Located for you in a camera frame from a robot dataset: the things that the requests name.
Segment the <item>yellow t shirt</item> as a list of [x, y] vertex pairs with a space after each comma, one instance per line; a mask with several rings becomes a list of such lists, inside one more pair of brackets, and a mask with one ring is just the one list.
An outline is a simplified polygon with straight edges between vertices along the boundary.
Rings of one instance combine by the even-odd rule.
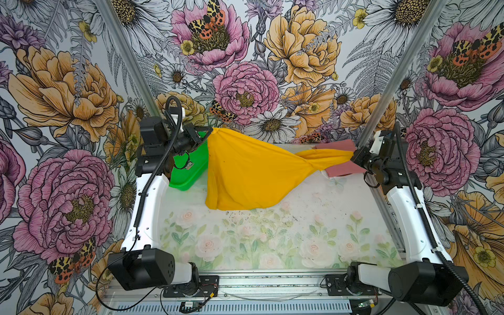
[[230, 129], [207, 139], [206, 206], [212, 210], [265, 209], [280, 203], [317, 171], [339, 162], [339, 153], [305, 150], [293, 154]]

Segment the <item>right aluminium corner post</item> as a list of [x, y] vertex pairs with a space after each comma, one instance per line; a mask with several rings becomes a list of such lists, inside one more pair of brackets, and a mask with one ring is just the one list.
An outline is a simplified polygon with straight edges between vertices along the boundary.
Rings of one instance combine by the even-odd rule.
[[420, 20], [418, 29], [413, 34], [411, 42], [406, 45], [404, 54], [399, 60], [397, 67], [394, 69], [391, 79], [384, 89], [374, 112], [370, 116], [370, 120], [367, 122], [358, 139], [358, 149], [365, 147], [371, 136], [374, 134], [375, 128], [380, 122], [386, 109], [389, 107], [389, 104], [395, 95], [396, 89], [408, 72], [408, 66], [413, 62], [414, 57], [422, 47], [425, 39], [432, 32], [434, 24], [441, 15], [446, 3], [446, 0], [430, 1], [424, 17]]

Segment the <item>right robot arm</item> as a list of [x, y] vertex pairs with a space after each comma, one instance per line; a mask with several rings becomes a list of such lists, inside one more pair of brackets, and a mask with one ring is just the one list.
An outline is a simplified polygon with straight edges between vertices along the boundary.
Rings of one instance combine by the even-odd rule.
[[353, 262], [346, 285], [371, 286], [398, 301], [448, 306], [467, 285], [465, 268], [455, 266], [436, 234], [422, 184], [406, 163], [407, 142], [398, 131], [380, 131], [373, 144], [358, 149], [353, 163], [373, 175], [390, 203], [406, 251], [406, 262], [395, 268]]

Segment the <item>green plastic basket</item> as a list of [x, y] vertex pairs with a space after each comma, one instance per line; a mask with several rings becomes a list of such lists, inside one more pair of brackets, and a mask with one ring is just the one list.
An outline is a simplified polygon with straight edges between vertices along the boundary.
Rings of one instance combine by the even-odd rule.
[[209, 153], [207, 141], [189, 154], [174, 156], [175, 166], [171, 173], [169, 186], [180, 191], [186, 191], [202, 176], [208, 168]]

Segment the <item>folded pink t shirt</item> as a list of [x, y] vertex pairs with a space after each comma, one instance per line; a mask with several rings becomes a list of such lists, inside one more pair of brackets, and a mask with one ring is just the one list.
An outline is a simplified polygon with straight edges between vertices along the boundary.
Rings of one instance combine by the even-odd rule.
[[338, 140], [331, 143], [320, 143], [313, 147], [317, 150], [338, 151], [340, 157], [338, 164], [325, 169], [328, 178], [345, 177], [348, 175], [364, 174], [366, 170], [352, 162], [350, 159], [356, 151], [356, 145], [353, 140]]

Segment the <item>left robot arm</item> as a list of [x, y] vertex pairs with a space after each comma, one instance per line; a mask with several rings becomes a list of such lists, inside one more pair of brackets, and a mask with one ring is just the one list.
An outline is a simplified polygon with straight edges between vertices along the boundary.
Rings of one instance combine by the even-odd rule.
[[196, 265], [179, 263], [160, 248], [158, 219], [165, 206], [174, 156], [190, 154], [206, 142], [211, 127], [167, 122], [159, 117], [140, 122], [143, 144], [137, 150], [134, 212], [119, 252], [111, 254], [108, 270], [126, 291], [173, 287], [185, 295], [198, 292], [201, 281]]

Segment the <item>left aluminium corner post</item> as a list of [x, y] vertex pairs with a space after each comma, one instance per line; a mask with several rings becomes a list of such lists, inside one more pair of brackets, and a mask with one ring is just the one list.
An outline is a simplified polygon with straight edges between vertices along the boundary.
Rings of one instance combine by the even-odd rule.
[[114, 40], [115, 49], [122, 57], [126, 67], [128, 68], [132, 80], [138, 89], [139, 97], [143, 100], [152, 116], [160, 116], [148, 82], [143, 76], [143, 72], [137, 62], [135, 51], [130, 46], [129, 37], [123, 31], [123, 26], [115, 13], [115, 9], [111, 1], [97, 1], [97, 9], [102, 15], [104, 23]]

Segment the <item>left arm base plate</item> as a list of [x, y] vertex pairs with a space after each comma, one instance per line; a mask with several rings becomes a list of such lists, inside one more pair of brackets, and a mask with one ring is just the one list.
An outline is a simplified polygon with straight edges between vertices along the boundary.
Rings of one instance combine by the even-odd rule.
[[186, 283], [165, 287], [164, 298], [208, 298], [211, 294], [218, 296], [220, 277], [218, 275], [200, 276], [198, 283]]

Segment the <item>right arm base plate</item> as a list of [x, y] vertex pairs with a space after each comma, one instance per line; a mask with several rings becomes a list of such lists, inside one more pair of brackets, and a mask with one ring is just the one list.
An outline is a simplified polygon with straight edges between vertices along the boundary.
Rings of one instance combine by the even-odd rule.
[[329, 296], [375, 296], [377, 289], [365, 284], [348, 285], [346, 274], [327, 274], [321, 287], [325, 288]]

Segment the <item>aluminium corner post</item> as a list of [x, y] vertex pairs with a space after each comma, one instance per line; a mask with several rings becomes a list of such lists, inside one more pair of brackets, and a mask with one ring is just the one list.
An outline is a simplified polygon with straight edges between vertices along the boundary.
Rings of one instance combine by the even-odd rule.
[[143, 72], [137, 62], [135, 51], [130, 46], [129, 37], [123, 31], [123, 26], [115, 13], [115, 9], [111, 1], [97, 1], [97, 9], [102, 15], [104, 23], [114, 40], [115, 49], [122, 57], [126, 67], [128, 68], [132, 80], [138, 89], [139, 97], [143, 100], [152, 116], [160, 116], [148, 82], [143, 76]]
[[424, 17], [420, 20], [418, 29], [413, 34], [411, 42], [406, 45], [404, 54], [399, 60], [397, 67], [394, 69], [391, 79], [384, 89], [374, 112], [370, 116], [370, 120], [367, 122], [358, 139], [358, 149], [365, 147], [371, 136], [374, 134], [375, 128], [380, 122], [386, 109], [389, 107], [389, 104], [395, 95], [396, 89], [408, 72], [408, 66], [413, 62], [414, 57], [422, 47], [425, 39], [432, 32], [434, 24], [441, 15], [446, 3], [446, 0], [430, 1]]

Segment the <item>aluminium front rail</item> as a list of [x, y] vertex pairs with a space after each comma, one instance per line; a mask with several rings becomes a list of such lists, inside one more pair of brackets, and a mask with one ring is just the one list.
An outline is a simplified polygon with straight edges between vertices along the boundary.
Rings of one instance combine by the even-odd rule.
[[104, 300], [110, 310], [102, 314], [179, 314], [181, 304], [204, 302], [200, 314], [415, 314], [405, 302], [391, 307], [391, 297], [380, 290], [351, 294], [342, 289], [331, 296], [324, 277], [329, 270], [265, 270], [218, 272], [217, 294], [168, 297], [163, 289], [126, 291], [112, 281]]

